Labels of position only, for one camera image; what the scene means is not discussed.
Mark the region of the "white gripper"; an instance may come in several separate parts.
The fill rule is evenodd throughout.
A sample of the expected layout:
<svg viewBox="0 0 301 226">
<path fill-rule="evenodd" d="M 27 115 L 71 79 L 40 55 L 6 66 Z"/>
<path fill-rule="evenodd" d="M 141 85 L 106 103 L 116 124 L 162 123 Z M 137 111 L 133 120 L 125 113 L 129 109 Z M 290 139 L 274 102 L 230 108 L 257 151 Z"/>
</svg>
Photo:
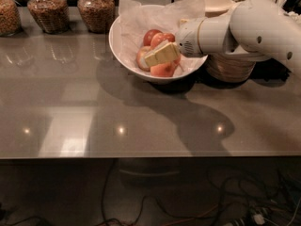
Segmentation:
<svg viewBox="0 0 301 226">
<path fill-rule="evenodd" d="M 202 57 L 203 53 L 201 52 L 198 38 L 202 22 L 203 18 L 198 18 L 181 24 L 175 34 L 177 45 L 175 42 L 168 40 L 162 41 L 143 56 L 143 64 L 147 67 L 152 67 L 172 62 L 178 59 L 181 54 L 185 57 Z"/>
</svg>

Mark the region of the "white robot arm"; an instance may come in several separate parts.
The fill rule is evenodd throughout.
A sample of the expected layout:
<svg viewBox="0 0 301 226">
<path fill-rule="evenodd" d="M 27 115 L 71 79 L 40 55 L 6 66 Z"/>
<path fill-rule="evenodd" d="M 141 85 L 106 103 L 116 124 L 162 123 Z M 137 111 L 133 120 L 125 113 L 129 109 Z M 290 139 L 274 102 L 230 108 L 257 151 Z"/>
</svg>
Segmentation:
<svg viewBox="0 0 301 226">
<path fill-rule="evenodd" d="M 179 56 L 207 55 L 249 61 L 272 58 L 301 75 L 301 27 L 270 0 L 245 0 L 228 14 L 184 23 L 173 42 L 161 42 L 141 62 L 151 67 Z"/>
</svg>

